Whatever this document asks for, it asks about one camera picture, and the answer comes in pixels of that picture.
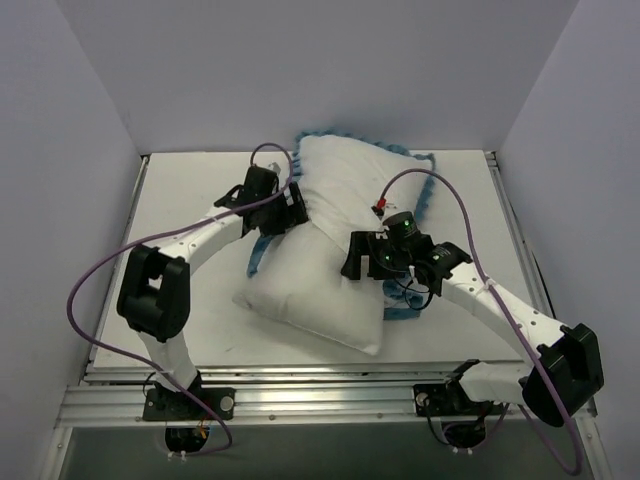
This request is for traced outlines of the blue houndstooth pillow with pillowcase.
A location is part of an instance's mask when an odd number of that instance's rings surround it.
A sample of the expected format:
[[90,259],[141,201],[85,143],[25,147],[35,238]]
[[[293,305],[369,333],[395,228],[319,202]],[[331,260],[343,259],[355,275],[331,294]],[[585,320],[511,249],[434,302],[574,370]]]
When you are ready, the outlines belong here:
[[[333,131],[306,131],[296,137],[294,150],[294,180],[298,181],[306,202],[310,222],[337,246],[342,257],[338,267],[346,260],[351,233],[376,230],[380,220],[372,206],[378,201],[388,181],[397,173],[410,168],[435,171],[436,158],[431,152],[415,153],[404,146],[374,142],[347,133]],[[429,176],[405,176],[386,197],[391,207],[399,211],[411,210],[417,222],[424,220],[435,188],[435,179]],[[246,270],[248,278],[260,270],[266,271],[267,262],[281,243],[281,237],[261,236],[254,244]],[[424,294],[409,293],[404,299],[403,285],[393,280],[382,284],[385,305],[384,320],[412,320],[418,318],[425,302]]]

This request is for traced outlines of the white pillow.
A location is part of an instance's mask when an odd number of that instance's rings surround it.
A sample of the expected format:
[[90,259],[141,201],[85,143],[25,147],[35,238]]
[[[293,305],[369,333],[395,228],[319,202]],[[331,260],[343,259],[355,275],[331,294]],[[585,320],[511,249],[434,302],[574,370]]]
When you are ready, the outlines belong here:
[[370,356],[383,343],[381,283],[351,281],[340,270],[346,253],[313,223],[284,235],[259,237],[236,305],[272,321]]

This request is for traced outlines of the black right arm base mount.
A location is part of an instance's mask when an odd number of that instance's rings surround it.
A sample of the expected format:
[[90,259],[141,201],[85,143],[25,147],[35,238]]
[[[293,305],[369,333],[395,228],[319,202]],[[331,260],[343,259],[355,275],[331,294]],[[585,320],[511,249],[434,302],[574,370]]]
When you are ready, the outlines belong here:
[[472,401],[455,382],[415,384],[413,397],[419,417],[499,415],[500,404]]

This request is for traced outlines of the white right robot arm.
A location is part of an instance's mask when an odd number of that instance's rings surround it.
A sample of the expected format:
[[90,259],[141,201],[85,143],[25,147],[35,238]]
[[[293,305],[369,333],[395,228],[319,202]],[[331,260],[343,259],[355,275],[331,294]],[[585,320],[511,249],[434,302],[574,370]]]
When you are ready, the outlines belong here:
[[479,360],[461,365],[443,390],[455,412],[481,402],[523,404],[544,423],[561,427],[604,385],[592,329],[548,317],[482,277],[471,255],[451,242],[434,243],[409,212],[389,217],[380,231],[352,232],[341,274],[353,281],[407,276],[430,296],[467,311],[519,355],[519,366]]

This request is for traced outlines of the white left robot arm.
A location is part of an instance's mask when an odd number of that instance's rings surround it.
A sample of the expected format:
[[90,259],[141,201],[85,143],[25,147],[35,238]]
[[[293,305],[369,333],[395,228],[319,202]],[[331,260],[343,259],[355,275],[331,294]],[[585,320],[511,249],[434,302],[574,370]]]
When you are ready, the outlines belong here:
[[307,220],[295,181],[282,188],[275,171],[251,166],[244,182],[216,200],[194,226],[155,245],[144,240],[131,250],[116,311],[159,367],[158,388],[177,418],[194,417],[202,405],[201,375],[183,333],[191,311],[192,274],[253,230],[274,237]]

